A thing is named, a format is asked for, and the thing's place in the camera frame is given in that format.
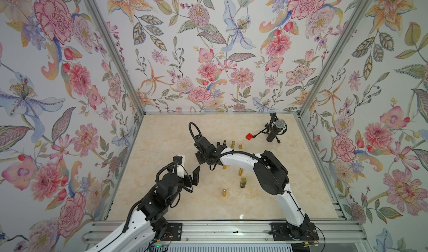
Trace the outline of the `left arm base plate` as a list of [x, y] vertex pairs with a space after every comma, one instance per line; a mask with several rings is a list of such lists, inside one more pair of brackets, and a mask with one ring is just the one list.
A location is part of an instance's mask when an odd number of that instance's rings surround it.
[[182, 223], [164, 223], [155, 231], [155, 239], [159, 241], [181, 241]]

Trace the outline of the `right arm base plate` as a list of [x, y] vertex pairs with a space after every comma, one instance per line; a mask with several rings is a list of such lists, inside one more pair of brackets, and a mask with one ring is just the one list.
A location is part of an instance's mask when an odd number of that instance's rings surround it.
[[314, 242], [319, 240], [318, 232], [313, 223], [297, 227], [289, 223], [271, 223], [269, 234], [274, 241]]

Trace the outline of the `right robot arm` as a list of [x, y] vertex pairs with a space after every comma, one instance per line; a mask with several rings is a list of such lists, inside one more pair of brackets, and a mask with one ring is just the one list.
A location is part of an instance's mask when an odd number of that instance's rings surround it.
[[317, 227], [300, 207], [292, 192], [287, 169], [272, 152], [251, 154], [225, 145], [214, 146], [203, 136], [195, 123], [190, 122], [188, 129], [197, 148], [196, 158], [199, 164], [208, 164], [211, 171], [218, 165], [253, 171], [260, 187], [275, 196], [284, 213], [285, 225], [282, 234], [293, 240], [319, 240]]

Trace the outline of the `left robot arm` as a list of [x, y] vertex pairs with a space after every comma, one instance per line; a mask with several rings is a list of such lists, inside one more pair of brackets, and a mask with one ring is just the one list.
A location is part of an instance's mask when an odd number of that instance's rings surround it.
[[127, 218], [118, 228], [101, 242], [90, 248], [90, 252], [134, 252], [144, 245], [151, 246], [166, 232], [166, 212], [179, 201], [181, 192], [193, 192], [199, 183], [200, 167], [189, 174], [181, 156], [161, 168], [155, 185], [130, 208]]

